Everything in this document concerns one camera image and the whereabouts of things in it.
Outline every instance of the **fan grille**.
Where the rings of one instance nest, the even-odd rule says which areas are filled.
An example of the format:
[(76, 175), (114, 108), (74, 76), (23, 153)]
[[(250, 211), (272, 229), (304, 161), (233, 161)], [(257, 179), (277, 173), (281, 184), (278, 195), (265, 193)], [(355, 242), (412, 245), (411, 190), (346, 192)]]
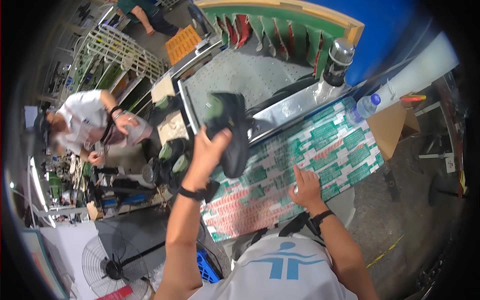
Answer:
[[(126, 299), (142, 299), (148, 291), (148, 284), (141, 280), (148, 274), (145, 262), (140, 257), (122, 265), (125, 259), (136, 255), (139, 252), (120, 235), (100, 234), (91, 239), (82, 253), (82, 270), (91, 290), (103, 297), (128, 285), (133, 293)], [(119, 268), (117, 273), (112, 272), (115, 267)]]

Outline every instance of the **blue plastic crate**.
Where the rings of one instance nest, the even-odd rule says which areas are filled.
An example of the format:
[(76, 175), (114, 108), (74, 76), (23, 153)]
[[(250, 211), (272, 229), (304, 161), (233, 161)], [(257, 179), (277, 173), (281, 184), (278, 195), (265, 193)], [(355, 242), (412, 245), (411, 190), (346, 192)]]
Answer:
[(212, 269), (210, 264), (207, 262), (207, 252), (205, 250), (200, 250), (197, 252), (197, 264), (200, 275), (203, 279), (208, 280), (210, 283), (216, 283), (220, 281), (220, 278)]

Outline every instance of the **blue logo on shirt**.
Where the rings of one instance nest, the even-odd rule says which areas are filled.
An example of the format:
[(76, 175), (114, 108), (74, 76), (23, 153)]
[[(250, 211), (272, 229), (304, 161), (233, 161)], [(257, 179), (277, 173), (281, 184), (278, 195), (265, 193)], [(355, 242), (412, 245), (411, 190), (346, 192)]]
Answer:
[[(302, 255), (296, 252), (286, 252), (284, 250), (292, 249), (296, 246), (295, 243), (291, 241), (286, 241), (280, 244), (280, 249), (276, 252), (266, 253), (265, 255), (275, 255), (275, 256), (296, 256), (303, 259), (313, 257), (317, 254), (312, 255)], [(270, 271), (270, 279), (282, 279), (282, 269), (283, 269), (283, 258), (281, 257), (269, 257), (258, 260), (249, 261), (244, 267), (250, 263), (270, 263), (272, 264), (272, 269)], [(299, 264), (316, 264), (319, 262), (324, 262), (325, 259), (314, 260), (314, 261), (303, 261), (297, 258), (287, 258), (287, 280), (298, 280), (299, 279)]]

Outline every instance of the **dark green shirt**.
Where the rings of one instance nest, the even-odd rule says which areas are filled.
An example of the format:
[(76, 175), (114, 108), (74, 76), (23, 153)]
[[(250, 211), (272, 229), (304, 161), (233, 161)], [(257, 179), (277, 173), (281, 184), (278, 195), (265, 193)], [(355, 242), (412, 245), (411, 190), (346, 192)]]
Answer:
[(140, 22), (140, 20), (138, 20), (138, 18), (133, 13), (131, 13), (132, 9), (135, 6), (140, 6), (149, 19), (152, 17), (155, 10), (157, 9), (157, 7), (152, 3), (151, 0), (118, 0), (117, 5), (121, 9), (122, 13), (124, 13), (127, 18), (129, 18), (135, 23)]

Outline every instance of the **blue wall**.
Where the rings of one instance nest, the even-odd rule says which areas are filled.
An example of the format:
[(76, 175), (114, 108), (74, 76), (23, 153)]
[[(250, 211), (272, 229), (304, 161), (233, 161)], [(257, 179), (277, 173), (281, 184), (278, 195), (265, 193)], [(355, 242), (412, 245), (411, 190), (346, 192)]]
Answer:
[(347, 83), (356, 85), (368, 79), (397, 44), (414, 14), (415, 0), (309, 0), (346, 14), (365, 24)]

